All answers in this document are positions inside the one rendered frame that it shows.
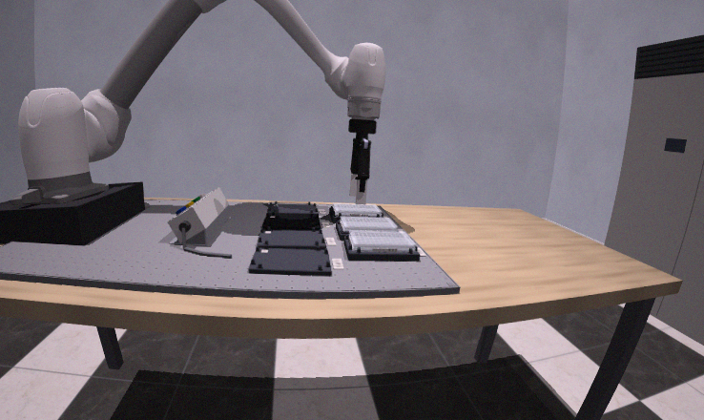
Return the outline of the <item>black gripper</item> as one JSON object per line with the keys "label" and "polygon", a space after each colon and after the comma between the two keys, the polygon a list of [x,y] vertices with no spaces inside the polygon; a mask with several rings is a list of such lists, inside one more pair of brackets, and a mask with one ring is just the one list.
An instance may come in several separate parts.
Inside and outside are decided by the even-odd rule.
{"label": "black gripper", "polygon": [[350,133],[357,133],[356,138],[353,138],[353,151],[350,168],[352,171],[349,195],[351,197],[356,197],[355,204],[366,204],[371,146],[371,140],[368,140],[368,134],[376,134],[376,126],[377,122],[375,120],[349,120],[348,131]]}

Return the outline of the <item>white button panel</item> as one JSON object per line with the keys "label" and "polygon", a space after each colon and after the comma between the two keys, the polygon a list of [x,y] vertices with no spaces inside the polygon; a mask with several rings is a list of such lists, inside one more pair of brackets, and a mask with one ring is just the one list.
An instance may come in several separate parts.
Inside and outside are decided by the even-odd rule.
{"label": "white button panel", "polygon": [[207,246],[229,218],[229,203],[220,188],[207,196],[203,193],[176,211],[176,217],[168,221],[176,235],[169,244],[182,244],[184,251],[202,256],[232,258],[232,254],[202,252],[186,247]]}

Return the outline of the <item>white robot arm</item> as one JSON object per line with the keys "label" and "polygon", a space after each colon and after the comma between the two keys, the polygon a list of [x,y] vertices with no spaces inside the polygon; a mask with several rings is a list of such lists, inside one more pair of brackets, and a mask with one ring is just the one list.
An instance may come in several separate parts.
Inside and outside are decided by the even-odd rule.
{"label": "white robot arm", "polygon": [[[92,182],[89,162],[108,158],[121,147],[132,119],[129,107],[141,89],[201,13],[225,1],[168,0],[102,89],[89,92],[82,100],[67,88],[30,91],[23,100],[18,119],[29,188],[18,194],[22,196],[12,199],[12,205],[59,204],[110,190],[109,184]],[[265,8],[321,68],[333,92],[348,101],[347,116],[365,120],[380,118],[385,82],[381,47],[361,43],[354,46],[349,59],[335,56],[322,45],[288,0],[254,1]]]}

